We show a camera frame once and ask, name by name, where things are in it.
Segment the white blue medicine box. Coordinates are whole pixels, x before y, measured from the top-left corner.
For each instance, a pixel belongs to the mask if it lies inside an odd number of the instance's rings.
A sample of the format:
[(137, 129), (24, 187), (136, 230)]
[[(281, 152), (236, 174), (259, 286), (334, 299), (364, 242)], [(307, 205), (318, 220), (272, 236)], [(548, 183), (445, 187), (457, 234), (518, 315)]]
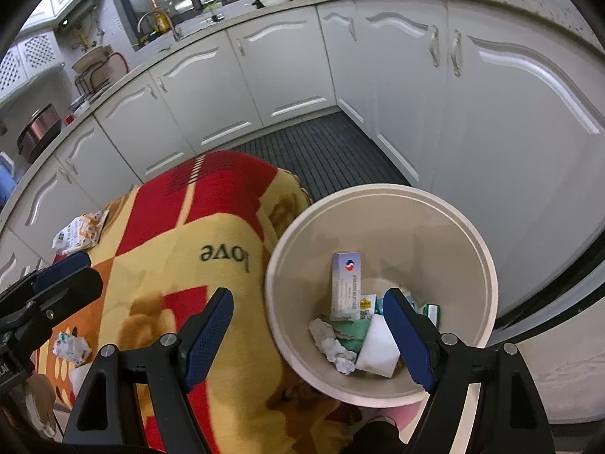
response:
[(332, 256), (331, 308), (334, 321), (357, 321), (361, 315), (361, 254), (337, 252)]

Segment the beige round trash bin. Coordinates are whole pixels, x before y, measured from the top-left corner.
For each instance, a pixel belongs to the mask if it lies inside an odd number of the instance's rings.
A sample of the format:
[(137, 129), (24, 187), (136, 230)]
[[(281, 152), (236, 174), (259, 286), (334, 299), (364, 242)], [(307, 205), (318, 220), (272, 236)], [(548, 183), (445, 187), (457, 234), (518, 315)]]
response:
[(282, 357), (310, 386), (367, 408), (394, 408), (426, 394), (400, 367), (391, 378), (343, 375), (315, 346), (308, 325), (330, 311), (331, 259), (361, 256), (361, 289), (391, 288), (436, 303), (440, 330), (485, 347), (498, 307), (496, 269), (464, 214), (441, 198), (404, 185), (358, 185), (304, 210), (279, 239), (265, 274), (265, 308)]

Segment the patterned fleece blanket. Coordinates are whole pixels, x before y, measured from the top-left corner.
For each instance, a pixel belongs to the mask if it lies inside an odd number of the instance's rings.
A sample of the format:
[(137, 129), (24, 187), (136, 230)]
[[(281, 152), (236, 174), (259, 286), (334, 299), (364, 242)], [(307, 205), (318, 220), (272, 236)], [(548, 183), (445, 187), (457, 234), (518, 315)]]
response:
[(134, 350), (182, 328), (219, 287), (235, 312), (205, 381), (189, 400), (216, 453), (337, 453), (359, 418), (303, 382), (265, 319), (265, 270), (309, 207), (291, 172), (219, 152), (189, 160), (114, 201), (89, 253), (98, 300), (59, 325), (97, 350)]

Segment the green box in bin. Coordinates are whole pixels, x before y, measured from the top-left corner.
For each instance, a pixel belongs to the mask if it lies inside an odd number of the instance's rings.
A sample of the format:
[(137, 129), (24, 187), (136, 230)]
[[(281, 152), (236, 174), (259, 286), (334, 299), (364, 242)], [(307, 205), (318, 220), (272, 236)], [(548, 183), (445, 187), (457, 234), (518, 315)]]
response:
[(412, 295), (407, 295), (406, 299), (415, 312), (417, 312), (419, 315), (427, 317), (436, 328), (440, 327), (441, 310), (439, 305), (436, 305), (436, 303), (425, 303), (424, 305), (419, 305)]

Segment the kitchen faucet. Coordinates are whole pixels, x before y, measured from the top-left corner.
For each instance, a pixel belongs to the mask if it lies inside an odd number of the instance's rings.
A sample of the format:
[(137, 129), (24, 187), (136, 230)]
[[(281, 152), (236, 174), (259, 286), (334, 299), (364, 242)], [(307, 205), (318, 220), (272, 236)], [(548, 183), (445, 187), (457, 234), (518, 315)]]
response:
[(171, 35), (175, 42), (179, 42), (181, 32), (169, 15), (160, 9), (145, 12), (137, 21), (137, 34), (141, 43), (151, 42), (162, 35)]

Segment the small crumpled plastic wrapper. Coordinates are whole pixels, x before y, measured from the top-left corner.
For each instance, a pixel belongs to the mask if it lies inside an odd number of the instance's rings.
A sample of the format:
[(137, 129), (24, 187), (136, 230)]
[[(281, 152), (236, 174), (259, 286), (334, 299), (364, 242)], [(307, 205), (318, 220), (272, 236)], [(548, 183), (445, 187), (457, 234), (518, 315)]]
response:
[(73, 363), (77, 367), (83, 365), (91, 354), (91, 348), (84, 337), (66, 332), (59, 332), (52, 351), (55, 357)]

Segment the white kitchen cabinets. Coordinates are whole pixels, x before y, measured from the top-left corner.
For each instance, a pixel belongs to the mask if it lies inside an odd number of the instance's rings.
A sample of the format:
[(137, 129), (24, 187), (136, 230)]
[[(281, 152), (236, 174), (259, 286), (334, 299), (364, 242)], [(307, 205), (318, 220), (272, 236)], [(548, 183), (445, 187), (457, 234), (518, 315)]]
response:
[(562, 26), (478, 0), (335, 0), (246, 14), (124, 76), (66, 128), (1, 213), (27, 249), (135, 182), (337, 109), (411, 185), (461, 210), (500, 279), (500, 315), (604, 233), (604, 56)]

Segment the orange white snack bag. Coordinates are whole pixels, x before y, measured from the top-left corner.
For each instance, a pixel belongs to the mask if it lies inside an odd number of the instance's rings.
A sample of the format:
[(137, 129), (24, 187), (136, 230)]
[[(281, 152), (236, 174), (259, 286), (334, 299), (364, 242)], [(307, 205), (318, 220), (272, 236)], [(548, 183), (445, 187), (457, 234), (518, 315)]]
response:
[(108, 210), (99, 210), (75, 217), (54, 236), (51, 249), (58, 255), (68, 256), (94, 247), (108, 216)]

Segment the large white foam block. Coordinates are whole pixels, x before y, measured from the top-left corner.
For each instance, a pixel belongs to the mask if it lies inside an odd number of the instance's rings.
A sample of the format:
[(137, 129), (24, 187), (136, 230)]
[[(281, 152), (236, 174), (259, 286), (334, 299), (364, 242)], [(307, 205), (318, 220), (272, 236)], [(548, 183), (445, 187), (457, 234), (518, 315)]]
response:
[(385, 318), (373, 315), (356, 360), (356, 369), (384, 378), (392, 378), (400, 351)]

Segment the maroon rice cooker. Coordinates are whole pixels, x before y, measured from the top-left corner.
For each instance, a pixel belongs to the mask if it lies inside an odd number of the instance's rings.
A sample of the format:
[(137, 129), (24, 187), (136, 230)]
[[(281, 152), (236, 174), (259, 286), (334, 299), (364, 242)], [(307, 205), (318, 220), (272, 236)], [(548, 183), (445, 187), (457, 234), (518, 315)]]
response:
[(32, 164), (62, 130), (62, 118), (52, 104), (36, 111), (17, 138), (17, 151)]

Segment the white paper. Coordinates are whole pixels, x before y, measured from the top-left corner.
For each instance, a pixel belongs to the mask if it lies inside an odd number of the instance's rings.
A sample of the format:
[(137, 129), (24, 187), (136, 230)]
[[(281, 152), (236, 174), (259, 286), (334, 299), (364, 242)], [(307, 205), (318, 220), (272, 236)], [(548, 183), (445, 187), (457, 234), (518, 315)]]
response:
[(315, 319), (309, 322), (308, 330), (315, 346), (340, 374), (349, 375), (356, 370), (357, 354), (340, 343), (330, 324)]

